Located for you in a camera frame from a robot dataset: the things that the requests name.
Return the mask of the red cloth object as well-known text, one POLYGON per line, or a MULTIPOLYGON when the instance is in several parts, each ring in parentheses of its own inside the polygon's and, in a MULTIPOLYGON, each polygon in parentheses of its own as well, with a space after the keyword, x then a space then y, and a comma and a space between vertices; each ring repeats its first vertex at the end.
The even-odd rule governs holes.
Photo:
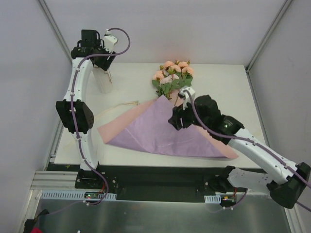
POLYGON ((33 228, 30 233, 43 233, 39 228, 33 228))

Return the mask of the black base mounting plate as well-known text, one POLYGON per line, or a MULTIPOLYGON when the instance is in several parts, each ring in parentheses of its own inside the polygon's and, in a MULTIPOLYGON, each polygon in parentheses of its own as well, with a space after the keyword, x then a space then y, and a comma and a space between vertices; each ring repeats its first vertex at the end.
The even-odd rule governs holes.
POLYGON ((117 200, 192 202, 216 194, 216 178, 225 168, 98 166, 97 171, 80 169, 77 189, 104 189, 117 200))

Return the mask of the cream ribbon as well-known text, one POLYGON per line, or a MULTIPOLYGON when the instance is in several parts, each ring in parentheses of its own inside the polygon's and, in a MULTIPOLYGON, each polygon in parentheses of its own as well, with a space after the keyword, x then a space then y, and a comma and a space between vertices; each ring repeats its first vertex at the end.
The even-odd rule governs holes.
MULTIPOLYGON (((108 113, 109 111, 112 111, 113 109, 116 109, 117 107, 120 107, 120 106, 138 106, 138 105, 140 105, 140 102, 139 102, 138 100, 136 100, 136 101, 130 101, 130 102, 125 102, 125 103, 120 103, 120 104, 114 105, 114 106, 112 106, 112 107, 109 107, 109 108, 107 108, 107 109, 101 111, 100 113, 98 113, 98 114, 94 117, 94 119, 95 119, 95 120, 98 120, 98 119, 100 119, 104 114, 106 114, 106 113, 108 113)), ((69 148, 72 147, 73 145, 74 145, 74 140, 72 139, 72 140, 70 140, 69 143, 67 143, 67 144, 63 147, 63 149, 64 149, 64 150, 69 150, 69 148)))

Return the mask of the left aluminium frame post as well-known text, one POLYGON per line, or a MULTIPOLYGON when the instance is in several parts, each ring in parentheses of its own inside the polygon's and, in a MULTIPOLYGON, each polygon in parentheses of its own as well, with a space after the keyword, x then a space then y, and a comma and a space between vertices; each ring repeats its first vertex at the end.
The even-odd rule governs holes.
POLYGON ((57 25, 56 20, 53 17, 53 14, 51 12, 51 10, 49 9, 47 3, 45 0, 36 0, 38 6, 40 7, 42 13, 44 14, 47 23, 49 24, 58 44, 60 45, 62 51, 64 52, 65 56, 67 57, 67 59, 71 62, 72 61, 72 57, 70 54, 70 50, 69 47, 57 25))

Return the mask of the aluminium frame post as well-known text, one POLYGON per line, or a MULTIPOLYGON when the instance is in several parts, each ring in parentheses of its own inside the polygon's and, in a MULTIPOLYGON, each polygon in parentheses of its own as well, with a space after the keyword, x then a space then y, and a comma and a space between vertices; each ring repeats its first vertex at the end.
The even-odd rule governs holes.
POLYGON ((293 0, 285 0, 277 12, 276 16, 274 17, 271 25, 269 26, 268 30, 266 31, 264 37, 260 41, 258 47, 256 48, 250 62, 245 66, 245 71, 248 74, 252 67, 254 66, 255 62, 259 58, 260 54, 264 50, 265 46, 267 45, 270 37, 273 35, 274 31, 276 30, 277 26, 280 24, 281 20, 283 19, 284 15, 287 13, 288 9, 290 8, 293 0))
POLYGON ((36 0, 38 6, 40 7, 42 13, 44 14, 47 23, 49 24, 58 44, 60 45, 62 51, 64 52, 65 56, 67 57, 67 59, 71 62, 72 61, 72 57, 70 54, 70 50, 69 47, 57 25, 56 20, 53 17, 53 14, 51 12, 51 10, 49 9, 47 3, 45 0, 36 0))

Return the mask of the pink rose stem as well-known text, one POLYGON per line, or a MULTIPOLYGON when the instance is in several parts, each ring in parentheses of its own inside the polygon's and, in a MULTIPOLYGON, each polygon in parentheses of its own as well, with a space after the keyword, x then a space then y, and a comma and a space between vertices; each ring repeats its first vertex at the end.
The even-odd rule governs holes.
POLYGON ((181 68, 172 61, 167 61, 163 65, 160 65, 159 69, 160 79, 166 78, 172 74, 181 73, 181 68))
POLYGON ((162 70, 157 71, 152 77, 152 85, 156 89, 157 95, 168 97, 170 91, 171 78, 166 77, 162 70))
POLYGON ((176 73, 179 77, 179 86, 191 86, 194 70, 190 66, 190 60, 185 62, 176 61, 175 64, 180 68, 180 72, 176 73))
POLYGON ((157 81, 156 94, 158 97, 165 96, 168 100, 171 100, 173 91, 181 89, 180 79, 178 76, 168 76, 157 81))

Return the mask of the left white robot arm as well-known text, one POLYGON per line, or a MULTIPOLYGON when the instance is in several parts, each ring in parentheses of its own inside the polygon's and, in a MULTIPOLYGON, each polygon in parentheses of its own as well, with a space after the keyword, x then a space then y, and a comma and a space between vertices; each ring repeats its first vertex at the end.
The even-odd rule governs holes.
POLYGON ((94 67, 102 71, 109 69, 117 41, 110 31, 100 37, 96 30, 82 30, 81 40, 71 51, 72 72, 68 89, 63 100, 56 102, 61 122, 73 136, 81 159, 75 188, 104 191, 107 187, 98 170, 99 159, 91 133, 94 114, 86 104, 86 87, 94 67))

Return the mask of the right aluminium frame post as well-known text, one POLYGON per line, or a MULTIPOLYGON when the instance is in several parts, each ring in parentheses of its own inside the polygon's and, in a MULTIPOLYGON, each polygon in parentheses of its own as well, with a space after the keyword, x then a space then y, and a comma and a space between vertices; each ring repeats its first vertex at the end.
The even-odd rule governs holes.
POLYGON ((258 47, 256 48, 250 62, 245 66, 245 71, 248 74, 252 67, 254 66, 255 62, 259 58, 260 54, 264 50, 265 46, 267 45, 270 37, 273 35, 274 31, 276 30, 277 26, 280 24, 281 20, 283 19, 284 15, 287 13, 288 9, 290 8, 293 0, 285 0, 277 12, 276 16, 274 17, 271 25, 269 26, 268 30, 266 31, 264 37, 260 41, 258 47))

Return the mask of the white ribbed ceramic vase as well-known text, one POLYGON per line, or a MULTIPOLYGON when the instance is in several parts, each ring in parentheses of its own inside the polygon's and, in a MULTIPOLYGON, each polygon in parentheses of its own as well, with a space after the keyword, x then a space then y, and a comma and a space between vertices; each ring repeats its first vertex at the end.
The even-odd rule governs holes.
POLYGON ((93 68, 93 74, 100 91, 104 94, 111 93, 113 89, 113 84, 110 70, 108 69, 107 71, 105 71, 102 68, 95 66, 93 68))

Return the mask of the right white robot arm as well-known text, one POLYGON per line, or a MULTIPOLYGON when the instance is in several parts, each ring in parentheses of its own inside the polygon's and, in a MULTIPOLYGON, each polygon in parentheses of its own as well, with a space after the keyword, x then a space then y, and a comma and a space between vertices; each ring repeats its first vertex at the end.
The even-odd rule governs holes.
POLYGON ((178 94, 180 105, 173 108, 168 122, 177 130, 195 125, 211 137, 248 157, 264 173, 226 166, 222 173, 208 180, 209 187, 226 193, 233 188, 245 188, 270 195, 280 206, 292 209, 306 187, 310 187, 311 168, 277 154, 258 141, 232 116, 224 115, 209 95, 192 98, 187 92, 178 94))

